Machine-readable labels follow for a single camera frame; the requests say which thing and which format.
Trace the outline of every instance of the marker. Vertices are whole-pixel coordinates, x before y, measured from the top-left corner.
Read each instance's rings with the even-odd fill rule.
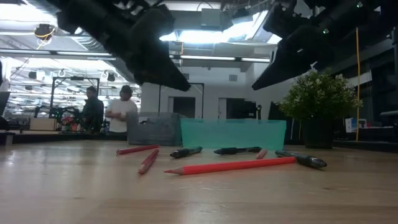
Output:
[[[164,172],[168,174],[180,174],[180,175],[202,174],[206,172],[218,172],[226,170],[249,169],[255,167],[290,164],[294,163],[295,161],[296,159],[294,157],[285,157],[285,158],[275,158],[275,159],[259,159],[253,161],[222,162],[217,164],[182,166],[176,169],[166,170]]]
[[[193,147],[193,148],[183,148],[183,149],[174,150],[170,154],[170,156],[174,157],[176,159],[179,159],[179,158],[190,156],[195,153],[199,153],[199,152],[201,152],[201,150],[202,150],[201,146]]]
[[[229,147],[229,148],[221,148],[214,151],[215,154],[219,155],[233,155],[242,152],[259,152],[261,150],[260,147],[246,147],[246,148],[236,148],[236,147]]]
[[[299,154],[296,152],[287,152],[287,151],[283,151],[283,150],[278,150],[275,152],[275,154],[278,157],[294,156],[299,164],[301,164],[303,166],[307,166],[307,167],[319,169],[319,168],[324,168],[328,165],[325,161],[323,161],[315,156],[303,155],[303,154]]]
[[[267,149],[261,149],[261,151],[256,155],[256,159],[262,159],[268,153]]]
[[[150,165],[152,165],[152,163],[155,161],[158,153],[159,150],[155,149],[146,159],[144,159],[143,162],[141,162],[141,166],[138,170],[139,174],[145,174],[148,171]]]
[[[116,155],[123,155],[123,154],[132,153],[132,152],[156,149],[158,147],[159,147],[159,145],[150,145],[150,146],[138,146],[138,147],[133,147],[130,149],[118,149],[118,150],[116,150]]]

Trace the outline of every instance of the white t-shirt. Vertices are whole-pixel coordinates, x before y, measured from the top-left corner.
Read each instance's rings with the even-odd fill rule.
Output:
[[[138,113],[137,105],[131,100],[122,101],[120,99],[113,100],[106,111],[112,111],[112,113],[121,113],[125,116],[127,112]],[[127,131],[127,124],[125,121],[120,121],[116,118],[111,118],[111,124],[109,125],[109,131],[116,133],[123,133]]]

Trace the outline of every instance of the person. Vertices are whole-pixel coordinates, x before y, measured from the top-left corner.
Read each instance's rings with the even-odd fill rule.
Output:
[[[98,99],[95,87],[88,87],[86,94],[87,100],[82,111],[83,127],[93,133],[98,133],[101,131],[104,120],[104,103]]]
[[[127,134],[127,113],[138,113],[137,105],[131,100],[132,90],[124,85],[120,90],[120,99],[113,100],[106,110],[105,116],[111,118],[109,132],[112,134]]]

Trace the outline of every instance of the colored pencil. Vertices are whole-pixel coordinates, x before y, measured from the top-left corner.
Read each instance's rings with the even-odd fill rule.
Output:
[[[139,152],[139,151],[144,151],[144,150],[149,150],[149,149],[156,149],[158,148],[159,145],[150,145],[150,146],[138,146],[138,147],[133,147],[130,149],[118,149],[116,150],[116,155],[123,155],[123,154],[129,154],[132,152]]]
[[[253,161],[222,162],[216,164],[182,166],[176,169],[166,170],[164,172],[169,174],[190,175],[190,174],[201,174],[206,172],[218,172],[218,171],[236,170],[236,169],[249,169],[249,168],[263,167],[263,166],[274,166],[274,165],[289,164],[294,162],[295,162],[294,157],[283,157],[283,158],[261,159]]]
[[[264,156],[266,156],[267,153],[268,153],[268,150],[266,148],[261,149],[261,151],[259,151],[259,153],[257,153],[256,159],[264,158]]]
[[[158,153],[159,150],[155,149],[143,162],[141,162],[141,166],[138,170],[139,174],[145,174],[148,171],[150,165],[152,165],[152,163],[155,161]]]

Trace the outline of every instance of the black plant pot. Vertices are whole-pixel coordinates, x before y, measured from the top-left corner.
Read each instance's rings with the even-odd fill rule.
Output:
[[[333,144],[333,120],[308,119],[303,121],[305,147],[331,149]]]

